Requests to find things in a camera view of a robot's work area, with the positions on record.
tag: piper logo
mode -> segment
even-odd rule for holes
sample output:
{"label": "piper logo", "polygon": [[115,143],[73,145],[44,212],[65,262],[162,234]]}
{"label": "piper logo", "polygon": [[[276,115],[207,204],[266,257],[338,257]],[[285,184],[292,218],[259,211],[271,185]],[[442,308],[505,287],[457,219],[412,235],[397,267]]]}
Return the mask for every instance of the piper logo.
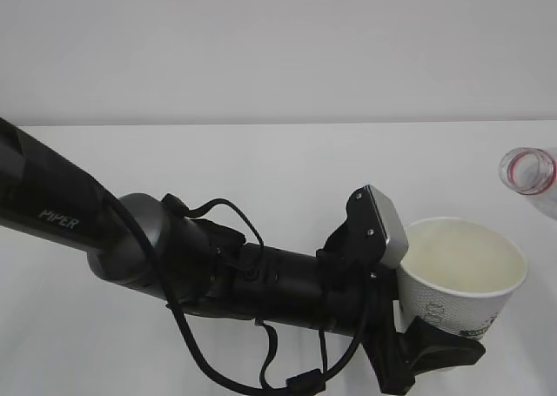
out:
{"label": "piper logo", "polygon": [[55,211],[49,211],[48,209],[44,209],[43,211],[41,211],[38,217],[39,219],[46,219],[53,224],[57,224],[69,229],[73,229],[79,223],[79,219],[74,219],[70,216],[64,216],[60,213],[56,213]]}

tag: bottle neck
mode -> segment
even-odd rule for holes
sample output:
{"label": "bottle neck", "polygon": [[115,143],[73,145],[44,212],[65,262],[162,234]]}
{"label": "bottle neck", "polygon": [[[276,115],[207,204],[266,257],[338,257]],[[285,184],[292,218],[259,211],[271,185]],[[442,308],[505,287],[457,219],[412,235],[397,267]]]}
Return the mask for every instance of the bottle neck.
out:
{"label": "bottle neck", "polygon": [[555,180],[555,161],[543,150],[516,148],[508,152],[500,163],[503,183],[519,194],[540,194]]}

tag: robotic arm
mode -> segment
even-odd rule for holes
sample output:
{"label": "robotic arm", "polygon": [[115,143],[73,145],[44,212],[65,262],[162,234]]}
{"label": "robotic arm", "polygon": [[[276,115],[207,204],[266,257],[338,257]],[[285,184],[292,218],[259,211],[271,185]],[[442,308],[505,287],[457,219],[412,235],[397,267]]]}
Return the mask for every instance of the robotic arm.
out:
{"label": "robotic arm", "polygon": [[[0,119],[0,225],[87,252],[101,279],[164,299],[199,368],[237,393],[313,395],[347,364],[359,345],[366,350],[383,393],[406,394],[415,376],[448,366],[474,364],[485,352],[416,318],[396,332],[396,271],[407,250],[391,200],[367,185],[346,204],[346,221],[317,257],[265,246],[245,215],[215,199],[191,210],[167,194],[114,198],[92,176],[12,124]],[[230,206],[256,234],[242,233],[203,216]],[[270,353],[262,387],[241,385],[212,369],[199,350],[185,314],[255,319],[269,333]],[[265,369],[277,338],[265,321],[352,336],[331,368],[289,378],[273,389]],[[325,342],[322,339],[322,350]]]}

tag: white paper cup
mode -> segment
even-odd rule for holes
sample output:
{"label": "white paper cup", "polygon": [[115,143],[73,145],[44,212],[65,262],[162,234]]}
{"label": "white paper cup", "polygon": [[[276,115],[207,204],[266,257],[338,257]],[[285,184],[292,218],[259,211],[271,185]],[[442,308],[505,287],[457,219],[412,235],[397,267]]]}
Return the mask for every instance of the white paper cup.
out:
{"label": "white paper cup", "polygon": [[410,248],[398,269],[403,327],[414,317],[463,337],[481,339],[527,261],[508,239],[461,218],[430,218],[406,228]]}

